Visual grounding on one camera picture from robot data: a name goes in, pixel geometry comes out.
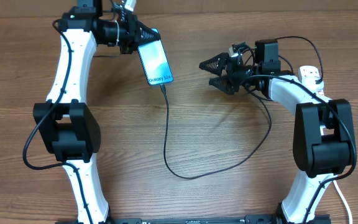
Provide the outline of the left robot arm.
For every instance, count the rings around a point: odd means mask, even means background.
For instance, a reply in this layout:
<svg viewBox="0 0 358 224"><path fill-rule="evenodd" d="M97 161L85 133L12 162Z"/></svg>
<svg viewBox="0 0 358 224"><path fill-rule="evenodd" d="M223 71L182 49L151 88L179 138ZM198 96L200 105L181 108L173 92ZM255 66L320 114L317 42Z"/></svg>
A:
<svg viewBox="0 0 358 224"><path fill-rule="evenodd" d="M118 46L121 54L131 54L161 39L138 20L135 5L135 1L113 3L111 11L118 19L112 21L102 18L101 1L78 1L52 23L61 39L58 68L45 102L34 105L36 125L24 145L23 161L30 169L37 169L28 161L27 151L35 134L40 133L46 150L57 160L42 168L62 167L70 180L78 209L75 223L114 221L96 164L101 130L86 104L86 94L97 46Z"/></svg>

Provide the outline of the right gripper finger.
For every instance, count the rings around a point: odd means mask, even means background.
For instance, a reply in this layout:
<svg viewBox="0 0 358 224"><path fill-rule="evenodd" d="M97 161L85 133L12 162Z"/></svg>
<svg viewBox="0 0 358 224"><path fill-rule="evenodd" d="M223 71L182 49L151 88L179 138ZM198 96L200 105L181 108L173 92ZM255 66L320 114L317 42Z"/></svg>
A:
<svg viewBox="0 0 358 224"><path fill-rule="evenodd" d="M230 56L227 52L223 52L214 56L211 59L205 60L199 64L201 70L205 70L217 76L221 76L223 70L226 68L227 61L230 59Z"/></svg>
<svg viewBox="0 0 358 224"><path fill-rule="evenodd" d="M239 87L235 86L227 76L211 78L209 85L216 87L227 95L234 95L239 91Z"/></svg>

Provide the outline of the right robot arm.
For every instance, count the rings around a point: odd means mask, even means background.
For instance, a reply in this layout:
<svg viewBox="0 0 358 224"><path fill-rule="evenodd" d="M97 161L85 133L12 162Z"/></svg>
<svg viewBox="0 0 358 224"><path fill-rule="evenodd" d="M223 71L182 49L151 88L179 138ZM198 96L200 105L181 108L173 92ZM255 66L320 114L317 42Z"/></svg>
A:
<svg viewBox="0 0 358 224"><path fill-rule="evenodd" d="M280 103L294 117L293 158L298 172L290 192L274 215L247 215L246 223L330 223L329 215L316 215L326 188L349 176L357 162L350 103L323 93L323 76L313 70L282 70L277 39L234 44L199 64L216 75L211 86L233 95L253 86L267 100Z"/></svg>

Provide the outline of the smartphone with light screen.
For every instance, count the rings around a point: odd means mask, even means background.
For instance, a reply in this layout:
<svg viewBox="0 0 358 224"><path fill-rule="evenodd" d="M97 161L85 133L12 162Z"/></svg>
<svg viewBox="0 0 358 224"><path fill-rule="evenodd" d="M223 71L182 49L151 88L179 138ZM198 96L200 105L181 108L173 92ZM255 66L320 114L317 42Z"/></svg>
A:
<svg viewBox="0 0 358 224"><path fill-rule="evenodd" d="M147 83L150 86L163 85L173 81L173 74L161 40L140 45L138 53Z"/></svg>

